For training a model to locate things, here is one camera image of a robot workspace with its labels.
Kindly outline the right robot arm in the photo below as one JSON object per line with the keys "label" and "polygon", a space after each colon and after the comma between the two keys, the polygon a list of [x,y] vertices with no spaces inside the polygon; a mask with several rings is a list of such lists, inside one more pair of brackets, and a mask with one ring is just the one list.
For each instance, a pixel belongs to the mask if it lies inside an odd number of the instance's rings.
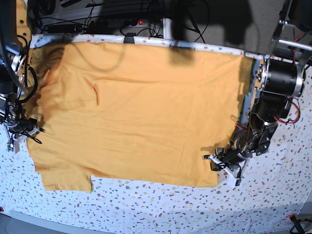
{"label": "right robot arm", "polygon": [[28,65],[30,44],[17,34],[16,6],[14,0],[0,2],[0,123],[12,152],[27,138],[40,144],[35,135],[44,132],[36,119],[26,117],[23,108],[37,91],[38,78]]}

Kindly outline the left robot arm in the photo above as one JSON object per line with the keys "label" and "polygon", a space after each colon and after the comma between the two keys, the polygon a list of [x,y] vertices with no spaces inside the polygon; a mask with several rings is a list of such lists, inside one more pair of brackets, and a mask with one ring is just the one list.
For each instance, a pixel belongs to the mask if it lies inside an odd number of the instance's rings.
{"label": "left robot arm", "polygon": [[312,45],[298,40],[282,39],[285,26],[293,26],[304,34],[312,32],[312,2],[310,0],[287,0],[279,13],[279,21],[274,30],[263,64],[257,73],[259,86],[252,89],[247,122],[238,122],[227,146],[216,148],[212,155],[204,159],[211,161],[212,171],[226,171],[235,180],[242,174],[253,154],[267,152],[279,124],[295,124],[287,119],[293,102],[301,97],[305,79],[305,67],[312,57]]}

